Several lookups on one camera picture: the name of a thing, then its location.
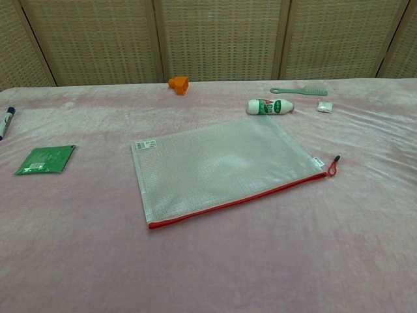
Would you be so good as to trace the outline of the silver mesh zipper pouch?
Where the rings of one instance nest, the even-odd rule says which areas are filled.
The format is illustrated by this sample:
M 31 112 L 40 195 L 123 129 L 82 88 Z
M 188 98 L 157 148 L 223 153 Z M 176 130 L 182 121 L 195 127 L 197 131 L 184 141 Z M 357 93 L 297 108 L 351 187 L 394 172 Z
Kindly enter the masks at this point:
M 150 229 L 335 176 L 273 118 L 249 117 L 131 145 Z

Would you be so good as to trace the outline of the green foil packet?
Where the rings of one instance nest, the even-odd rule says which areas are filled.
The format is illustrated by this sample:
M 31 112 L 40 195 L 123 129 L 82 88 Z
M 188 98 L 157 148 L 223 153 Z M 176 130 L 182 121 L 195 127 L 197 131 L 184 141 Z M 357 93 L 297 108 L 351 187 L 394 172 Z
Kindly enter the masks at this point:
M 75 145 L 35 148 L 16 170 L 15 175 L 62 173 L 75 149 Z

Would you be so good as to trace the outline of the white green small bottle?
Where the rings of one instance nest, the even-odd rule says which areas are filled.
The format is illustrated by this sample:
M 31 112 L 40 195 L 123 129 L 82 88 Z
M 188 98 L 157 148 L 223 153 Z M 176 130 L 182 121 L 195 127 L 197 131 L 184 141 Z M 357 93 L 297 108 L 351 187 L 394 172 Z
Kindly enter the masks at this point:
M 295 105 L 284 99 L 251 99 L 246 106 L 250 115 L 284 115 L 292 112 Z

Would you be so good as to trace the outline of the woven bamboo folding screen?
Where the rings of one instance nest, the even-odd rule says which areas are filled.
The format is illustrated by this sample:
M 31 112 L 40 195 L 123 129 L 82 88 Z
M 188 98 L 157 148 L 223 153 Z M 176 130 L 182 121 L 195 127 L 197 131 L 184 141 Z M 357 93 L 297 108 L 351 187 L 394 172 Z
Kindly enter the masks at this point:
M 417 0 L 0 0 L 0 91 L 417 78 Z

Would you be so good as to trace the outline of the green plastic comb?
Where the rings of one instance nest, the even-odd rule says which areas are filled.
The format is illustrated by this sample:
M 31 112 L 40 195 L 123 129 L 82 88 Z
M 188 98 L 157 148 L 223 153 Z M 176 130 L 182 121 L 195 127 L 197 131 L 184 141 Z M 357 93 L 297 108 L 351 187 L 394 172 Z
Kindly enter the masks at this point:
M 308 96 L 327 96 L 328 91 L 324 87 L 304 86 L 299 89 L 271 88 L 273 94 L 298 94 Z

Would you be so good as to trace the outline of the blue white marker pen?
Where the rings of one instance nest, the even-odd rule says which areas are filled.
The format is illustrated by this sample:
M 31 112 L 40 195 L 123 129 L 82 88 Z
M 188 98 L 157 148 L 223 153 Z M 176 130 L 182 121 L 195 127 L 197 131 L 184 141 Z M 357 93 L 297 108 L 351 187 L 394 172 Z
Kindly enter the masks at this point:
M 15 113 L 16 109 L 14 107 L 8 107 L 4 118 L 0 122 L 0 141 L 4 139 L 7 129 Z

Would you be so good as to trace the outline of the orange plastic block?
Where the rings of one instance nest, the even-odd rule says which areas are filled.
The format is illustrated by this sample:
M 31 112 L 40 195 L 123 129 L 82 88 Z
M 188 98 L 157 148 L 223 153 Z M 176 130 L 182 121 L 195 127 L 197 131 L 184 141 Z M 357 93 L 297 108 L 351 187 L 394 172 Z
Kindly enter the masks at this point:
M 185 95 L 189 87 L 187 76 L 176 76 L 168 80 L 168 86 L 173 89 L 177 95 Z

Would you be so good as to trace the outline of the pink tablecloth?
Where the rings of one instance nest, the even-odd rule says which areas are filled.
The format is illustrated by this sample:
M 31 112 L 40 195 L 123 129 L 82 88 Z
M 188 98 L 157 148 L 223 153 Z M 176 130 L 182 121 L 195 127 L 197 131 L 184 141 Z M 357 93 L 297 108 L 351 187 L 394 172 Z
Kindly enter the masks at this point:
M 323 80 L 279 117 L 334 178 L 157 230 L 130 144 L 245 118 L 303 81 L 0 92 L 0 313 L 417 313 L 417 79 Z M 75 145 L 62 173 L 15 175 Z

